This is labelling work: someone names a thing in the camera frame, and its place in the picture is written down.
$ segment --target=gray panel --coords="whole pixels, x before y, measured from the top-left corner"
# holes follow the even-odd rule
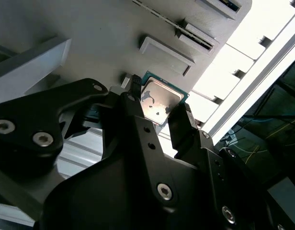
[[[227,20],[202,8],[194,0],[142,2],[176,23],[186,19],[216,38],[219,48],[242,19]],[[246,11],[250,9],[251,1],[240,2],[247,3],[242,6]],[[125,72],[144,76],[149,70],[189,92],[217,54],[216,51],[207,57],[179,41],[175,27],[131,0],[0,0],[0,45],[23,51],[35,46],[41,38],[54,34],[72,38],[67,61],[57,73],[68,81],[94,78],[107,88],[121,85],[120,77]],[[154,37],[183,53],[196,65],[184,78],[163,65],[155,65],[154,60],[139,52],[143,35]]]

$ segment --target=blue cable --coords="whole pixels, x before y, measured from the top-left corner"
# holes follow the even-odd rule
[[[295,115],[295,113],[290,113],[290,114],[284,114],[284,116],[289,116],[289,115]],[[265,119],[265,120],[256,120],[256,119],[252,119],[252,118],[247,118],[245,117],[246,119],[249,119],[251,121],[254,121],[254,122],[267,122],[267,121],[271,121],[271,120],[274,120],[275,118],[270,118],[270,119]]]

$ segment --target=black metal bracket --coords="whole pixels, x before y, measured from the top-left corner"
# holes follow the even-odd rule
[[[166,157],[144,118],[140,83],[133,76],[130,91],[118,96],[84,79],[0,104],[0,172],[60,183],[43,206],[8,193],[34,219],[42,209],[36,228],[295,229],[232,150],[216,151],[186,103],[168,118],[178,153]],[[63,142],[89,127],[103,129],[102,161],[63,182],[50,181],[45,175]],[[19,185],[9,182],[1,195]]]

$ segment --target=cable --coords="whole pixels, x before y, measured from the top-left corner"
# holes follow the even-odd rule
[[[288,113],[288,114],[284,114],[283,116],[293,116],[293,115],[295,115],[295,113]],[[269,118],[269,119],[259,120],[259,119],[249,118],[249,117],[244,117],[244,118],[249,119],[249,120],[254,121],[254,122],[268,122],[268,121],[271,121],[271,120],[275,119],[275,118]]]
[[[274,118],[265,119],[265,120],[256,120],[256,119],[252,119],[252,118],[247,118],[247,119],[250,119],[251,121],[254,121],[254,122],[267,122],[267,121],[274,120]]]
[[[258,151],[259,151],[259,149],[260,149],[260,146],[258,145],[258,146],[256,146],[256,148],[254,149],[254,151],[253,151],[253,153],[251,154],[251,155],[249,155],[249,157],[247,158],[247,160],[245,161],[245,164],[247,164],[248,163],[248,161],[249,161],[249,159],[251,158],[251,156],[254,154],[254,153],[257,153],[257,152],[255,152],[256,150],[258,149]]]
[[[229,134],[229,133],[227,133],[227,134],[228,134],[229,136],[232,136],[232,135],[238,133],[238,132],[239,132],[240,130],[242,130],[245,126],[247,126],[248,123],[250,123],[250,122],[251,122],[251,121],[247,122],[244,126],[242,126],[240,129],[238,129],[236,132],[234,132],[234,133],[232,133],[232,134]]]
[[[230,142],[226,145],[226,147],[228,147],[228,146],[230,146],[230,145],[233,145],[233,144],[235,144],[235,143],[238,143],[238,141],[243,140],[243,139],[245,139],[245,138],[237,139],[237,140],[233,141],[233,143],[231,143],[231,141],[230,141]]]
[[[295,145],[295,143],[293,143],[293,144],[289,144],[289,145],[285,145],[285,146],[293,146],[293,145]]]
[[[286,82],[283,82],[284,84],[286,84],[286,85],[288,85],[288,86],[290,86],[290,87],[292,87],[292,88],[295,88],[295,86],[294,85],[291,85],[291,84],[289,84],[289,83],[286,83]]]
[[[244,152],[247,152],[247,153],[253,153],[253,152],[251,152],[251,151],[247,151],[247,150],[245,150],[245,149],[243,149],[243,148],[240,148],[239,146],[237,146],[237,145],[234,145],[234,144],[232,144],[233,146],[235,146],[237,149],[239,149],[239,150],[241,150],[241,151],[244,151]],[[262,150],[262,151],[258,151],[257,153],[261,153],[261,152],[267,152],[268,150],[266,149],[266,150]]]
[[[271,133],[269,136],[266,137],[266,139],[272,137],[274,134],[278,133],[279,131],[283,130],[284,128],[286,128],[287,126],[289,126],[290,124],[285,125],[284,127],[280,128],[279,130],[275,131],[274,133]]]

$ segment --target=metal frame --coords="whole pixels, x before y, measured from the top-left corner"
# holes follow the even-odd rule
[[[203,125],[217,143],[295,61],[295,16]]]

